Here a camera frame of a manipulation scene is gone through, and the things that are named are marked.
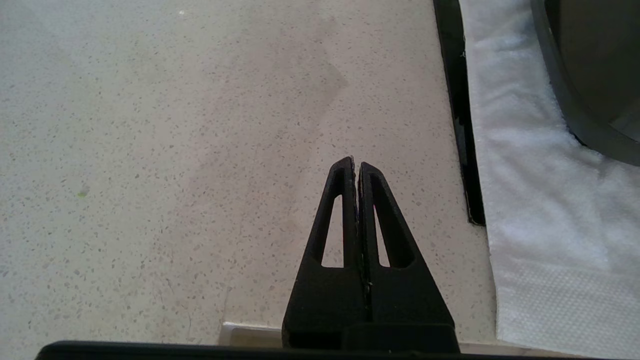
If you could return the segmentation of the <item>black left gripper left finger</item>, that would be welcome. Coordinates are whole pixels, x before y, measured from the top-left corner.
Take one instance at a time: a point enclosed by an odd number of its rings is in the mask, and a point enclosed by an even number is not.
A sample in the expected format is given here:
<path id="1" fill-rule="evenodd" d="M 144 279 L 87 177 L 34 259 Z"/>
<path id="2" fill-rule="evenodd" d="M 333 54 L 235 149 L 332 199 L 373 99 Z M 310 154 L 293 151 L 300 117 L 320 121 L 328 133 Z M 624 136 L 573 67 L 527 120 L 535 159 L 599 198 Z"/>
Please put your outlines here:
<path id="1" fill-rule="evenodd" d="M 336 198 L 342 198 L 340 268 L 322 264 Z M 358 234 L 354 159 L 329 169 L 317 212 L 282 321 L 282 346 L 289 349 L 342 348 L 343 332 L 364 323 L 367 302 Z"/>

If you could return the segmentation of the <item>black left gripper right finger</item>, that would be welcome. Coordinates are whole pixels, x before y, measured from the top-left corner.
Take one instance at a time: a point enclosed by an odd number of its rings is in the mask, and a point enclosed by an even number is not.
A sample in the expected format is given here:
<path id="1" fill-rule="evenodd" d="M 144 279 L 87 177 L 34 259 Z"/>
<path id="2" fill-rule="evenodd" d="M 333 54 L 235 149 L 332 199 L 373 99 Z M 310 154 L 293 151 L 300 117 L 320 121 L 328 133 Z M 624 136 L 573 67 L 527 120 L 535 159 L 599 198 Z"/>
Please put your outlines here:
<path id="1" fill-rule="evenodd" d="M 384 353 L 459 353 L 455 322 L 384 174 L 359 169 L 359 240 L 366 321 L 358 348 Z"/>

